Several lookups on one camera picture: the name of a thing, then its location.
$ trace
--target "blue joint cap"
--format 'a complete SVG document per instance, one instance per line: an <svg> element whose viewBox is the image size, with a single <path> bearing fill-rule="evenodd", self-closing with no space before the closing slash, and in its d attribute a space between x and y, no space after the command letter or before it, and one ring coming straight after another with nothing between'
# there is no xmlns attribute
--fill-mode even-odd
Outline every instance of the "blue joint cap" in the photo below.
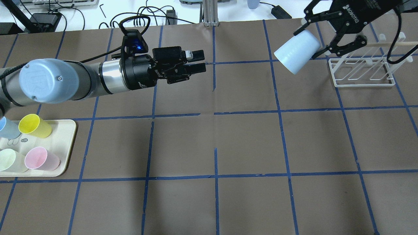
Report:
<svg viewBox="0 0 418 235"><path fill-rule="evenodd" d="M73 97L79 88L75 69L58 59L35 59L19 74L19 84L25 95L36 102L57 104Z"/></svg>

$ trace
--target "plastic cup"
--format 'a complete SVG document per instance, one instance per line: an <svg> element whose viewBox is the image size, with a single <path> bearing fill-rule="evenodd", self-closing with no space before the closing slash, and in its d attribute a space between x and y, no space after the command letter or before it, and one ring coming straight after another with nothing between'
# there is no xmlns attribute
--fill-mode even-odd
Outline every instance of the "plastic cup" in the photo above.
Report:
<svg viewBox="0 0 418 235"><path fill-rule="evenodd" d="M19 130L23 134L46 138L52 132L52 127L36 114L28 114L19 122Z"/></svg>
<svg viewBox="0 0 418 235"><path fill-rule="evenodd" d="M320 47L315 36L304 30L289 39L274 55L290 72L297 74Z"/></svg>
<svg viewBox="0 0 418 235"><path fill-rule="evenodd" d="M259 3L260 0L247 0L247 5L249 9L256 9Z"/></svg>
<svg viewBox="0 0 418 235"><path fill-rule="evenodd" d="M25 165L32 170L53 171L61 160L44 147L31 149L25 157Z"/></svg>
<svg viewBox="0 0 418 235"><path fill-rule="evenodd" d="M20 136L19 127L6 117L0 120L0 137L7 139L16 139Z"/></svg>
<svg viewBox="0 0 418 235"><path fill-rule="evenodd" d="M0 171L21 173L27 170L25 156L11 148L0 151Z"/></svg>

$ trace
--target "metal bracket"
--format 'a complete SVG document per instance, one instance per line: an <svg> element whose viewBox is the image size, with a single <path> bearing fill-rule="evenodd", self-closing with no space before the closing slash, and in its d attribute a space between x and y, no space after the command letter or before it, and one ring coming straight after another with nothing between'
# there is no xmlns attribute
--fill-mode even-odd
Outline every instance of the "metal bracket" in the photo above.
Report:
<svg viewBox="0 0 418 235"><path fill-rule="evenodd" d="M203 25L219 26L218 0L203 0Z"/></svg>

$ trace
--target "white tray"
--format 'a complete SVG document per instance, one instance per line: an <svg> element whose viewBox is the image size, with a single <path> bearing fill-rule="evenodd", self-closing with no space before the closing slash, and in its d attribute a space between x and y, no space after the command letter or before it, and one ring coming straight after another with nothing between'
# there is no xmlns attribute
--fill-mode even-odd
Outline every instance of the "white tray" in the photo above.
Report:
<svg viewBox="0 0 418 235"><path fill-rule="evenodd" d="M50 136L42 139L22 134L14 140L0 138L0 148L11 148L26 156L26 154L34 147L44 147L59 157L61 163L58 168L53 171L29 169L23 173L0 171L0 177L54 177L64 173L70 157L71 148L77 130L77 124L73 120L46 120L46 122L52 127L52 133Z"/></svg>

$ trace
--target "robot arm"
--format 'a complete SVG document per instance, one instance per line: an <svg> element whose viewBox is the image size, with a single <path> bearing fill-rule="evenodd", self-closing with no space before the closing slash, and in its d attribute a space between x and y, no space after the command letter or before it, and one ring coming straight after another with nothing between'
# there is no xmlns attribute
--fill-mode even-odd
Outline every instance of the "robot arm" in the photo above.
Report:
<svg viewBox="0 0 418 235"><path fill-rule="evenodd" d="M108 94L154 87L158 79L172 84L206 71L203 50L181 47L153 49L153 58L139 31L127 30L120 54L96 64L57 59L35 59L21 69L0 69L0 118L13 107L38 103L56 104Z"/></svg>
<svg viewBox="0 0 418 235"><path fill-rule="evenodd" d="M320 0L313 0L305 8L305 23L294 35L298 35L309 24L327 20L336 31L334 39L329 45L316 52L312 58L316 58L326 51L338 56L345 55L367 45L367 38L360 34L363 28L370 22L379 18L386 12L394 9L403 0L333 0L328 11L318 14L313 13L313 8ZM355 40L347 45L338 46L345 34L358 34Z"/></svg>

